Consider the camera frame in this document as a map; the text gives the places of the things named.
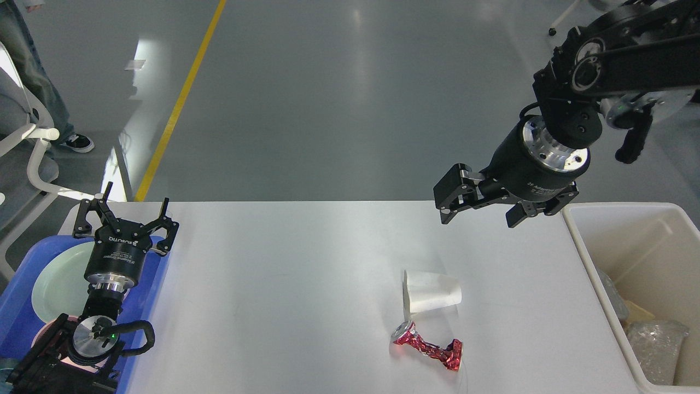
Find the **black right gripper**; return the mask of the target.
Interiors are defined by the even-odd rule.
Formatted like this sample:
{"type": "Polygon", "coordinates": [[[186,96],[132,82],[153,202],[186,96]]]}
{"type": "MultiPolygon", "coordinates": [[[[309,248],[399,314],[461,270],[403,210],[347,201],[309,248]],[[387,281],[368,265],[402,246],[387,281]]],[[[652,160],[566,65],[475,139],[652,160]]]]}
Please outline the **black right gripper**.
{"type": "Polygon", "coordinates": [[[588,149],[555,142],[540,115],[527,115],[501,142],[482,172],[454,164],[433,187],[440,222],[458,212],[493,204],[514,206],[506,212],[509,228],[540,213],[552,216],[579,194],[575,180],[590,166],[588,149]],[[512,195],[519,200],[512,201],[512,195]]]}

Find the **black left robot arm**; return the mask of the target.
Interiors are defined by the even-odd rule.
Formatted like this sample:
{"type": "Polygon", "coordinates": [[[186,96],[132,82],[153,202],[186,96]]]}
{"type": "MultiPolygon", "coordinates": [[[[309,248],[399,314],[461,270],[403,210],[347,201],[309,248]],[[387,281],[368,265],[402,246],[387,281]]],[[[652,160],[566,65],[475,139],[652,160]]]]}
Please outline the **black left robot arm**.
{"type": "Polygon", "coordinates": [[[120,322],[126,294],[137,287],[149,251],[166,256],[179,224],[168,216],[169,199],[146,224],[118,218],[108,207],[108,184],[102,195],[78,206],[72,235],[93,239],[84,279],[87,299],[72,318],[63,312],[9,372],[12,393],[115,393],[120,359],[140,356],[155,345],[148,320],[120,322]]]}

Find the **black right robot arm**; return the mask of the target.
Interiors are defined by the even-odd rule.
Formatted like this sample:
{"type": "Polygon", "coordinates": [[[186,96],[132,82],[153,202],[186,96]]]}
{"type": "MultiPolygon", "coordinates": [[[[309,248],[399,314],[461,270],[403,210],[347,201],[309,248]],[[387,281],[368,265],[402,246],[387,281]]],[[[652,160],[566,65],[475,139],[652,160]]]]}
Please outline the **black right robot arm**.
{"type": "Polygon", "coordinates": [[[640,156],[655,107],[698,89],[698,2],[627,1],[588,26],[573,27],[533,75],[535,102],[480,171],[453,165],[433,189],[440,220],[493,204],[511,205],[514,228],[557,214],[578,194],[602,125],[627,132],[616,160],[640,156]]]}

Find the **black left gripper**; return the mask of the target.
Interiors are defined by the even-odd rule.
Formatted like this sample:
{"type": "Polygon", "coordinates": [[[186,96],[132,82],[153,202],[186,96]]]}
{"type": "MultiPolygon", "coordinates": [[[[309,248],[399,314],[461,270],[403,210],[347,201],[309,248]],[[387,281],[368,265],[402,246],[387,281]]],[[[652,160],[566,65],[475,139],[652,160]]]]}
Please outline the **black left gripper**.
{"type": "Polygon", "coordinates": [[[107,204],[112,187],[113,182],[108,182],[102,194],[81,200],[72,237],[83,239],[95,236],[84,273],[85,280],[93,285],[108,281],[119,282],[124,289],[130,289],[140,282],[148,250],[166,256],[172,250],[180,226],[172,217],[167,216],[170,199],[165,198],[156,219],[142,226],[127,224],[125,229],[121,229],[120,220],[107,204]],[[102,224],[97,230],[93,230],[87,220],[90,212],[96,213],[102,224]],[[150,236],[160,229],[165,229],[166,235],[153,247],[150,236]]]}

